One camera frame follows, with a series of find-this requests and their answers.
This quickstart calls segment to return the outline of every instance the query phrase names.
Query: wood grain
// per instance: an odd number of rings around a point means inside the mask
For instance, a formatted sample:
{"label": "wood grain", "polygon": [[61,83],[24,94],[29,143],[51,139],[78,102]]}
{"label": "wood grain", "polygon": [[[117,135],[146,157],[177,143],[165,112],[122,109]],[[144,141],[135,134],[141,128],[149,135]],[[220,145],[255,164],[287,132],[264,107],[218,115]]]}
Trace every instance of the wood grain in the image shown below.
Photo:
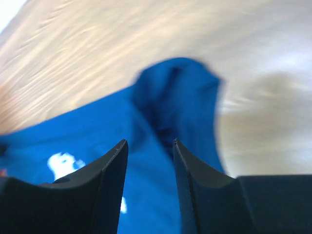
{"label": "wood grain", "polygon": [[187,56],[225,81],[217,137],[231,175],[311,173],[311,9],[308,0],[29,0],[0,35],[0,132]]}

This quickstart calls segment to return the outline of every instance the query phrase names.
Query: blue t-shirt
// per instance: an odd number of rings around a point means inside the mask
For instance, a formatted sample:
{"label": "blue t-shirt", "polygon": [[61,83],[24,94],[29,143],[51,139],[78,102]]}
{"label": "blue t-shirt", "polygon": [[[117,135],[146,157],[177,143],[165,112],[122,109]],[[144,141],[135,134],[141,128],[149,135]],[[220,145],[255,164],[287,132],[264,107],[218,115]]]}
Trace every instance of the blue t-shirt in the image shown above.
{"label": "blue t-shirt", "polygon": [[175,138],[223,171],[214,116],[219,79],[201,63],[174,58],[145,69],[120,92],[0,137],[0,168],[33,184],[53,182],[128,140],[119,234],[179,234]]}

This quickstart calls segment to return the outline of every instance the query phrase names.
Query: blue fabric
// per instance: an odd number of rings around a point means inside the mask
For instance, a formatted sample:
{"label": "blue fabric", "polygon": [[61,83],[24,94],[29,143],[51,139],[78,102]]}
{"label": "blue fabric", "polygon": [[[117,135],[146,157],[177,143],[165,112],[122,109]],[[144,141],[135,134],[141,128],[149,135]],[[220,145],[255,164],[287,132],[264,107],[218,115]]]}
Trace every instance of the blue fabric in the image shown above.
{"label": "blue fabric", "polygon": [[201,63],[174,58],[144,70],[120,92],[72,112],[1,136],[8,145],[0,168],[33,184],[53,182],[48,159],[69,153],[86,164],[128,140],[129,159],[119,234],[181,232],[172,144],[180,139],[196,156],[223,171],[214,116],[219,79]]}

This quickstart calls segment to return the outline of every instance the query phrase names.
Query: white print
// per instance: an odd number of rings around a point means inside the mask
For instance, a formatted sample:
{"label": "white print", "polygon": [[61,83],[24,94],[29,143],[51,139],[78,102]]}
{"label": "white print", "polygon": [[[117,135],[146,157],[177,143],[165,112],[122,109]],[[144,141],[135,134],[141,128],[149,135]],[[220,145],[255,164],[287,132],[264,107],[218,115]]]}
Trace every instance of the white print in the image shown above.
{"label": "white print", "polygon": [[121,200],[121,207],[120,207],[120,212],[122,214],[126,214],[127,213],[127,203],[126,203],[126,199],[124,197],[122,197],[122,200]]}
{"label": "white print", "polygon": [[[64,177],[70,173],[77,171],[78,169],[84,167],[86,164],[82,160],[76,161],[75,157],[69,153],[58,153],[52,155],[47,162],[49,169],[54,174],[54,181]],[[120,212],[122,214],[127,213],[127,203],[126,199],[122,197]]]}

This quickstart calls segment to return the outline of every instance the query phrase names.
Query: light wooden surface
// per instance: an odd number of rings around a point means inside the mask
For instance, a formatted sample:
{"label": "light wooden surface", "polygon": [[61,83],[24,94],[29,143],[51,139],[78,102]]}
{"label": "light wooden surface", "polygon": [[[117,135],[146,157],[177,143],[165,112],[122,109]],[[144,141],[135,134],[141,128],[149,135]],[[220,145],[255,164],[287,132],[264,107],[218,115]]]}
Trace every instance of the light wooden surface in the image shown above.
{"label": "light wooden surface", "polygon": [[29,0],[0,35],[0,131],[50,119],[187,56],[224,80],[232,176],[312,172],[309,0]]}

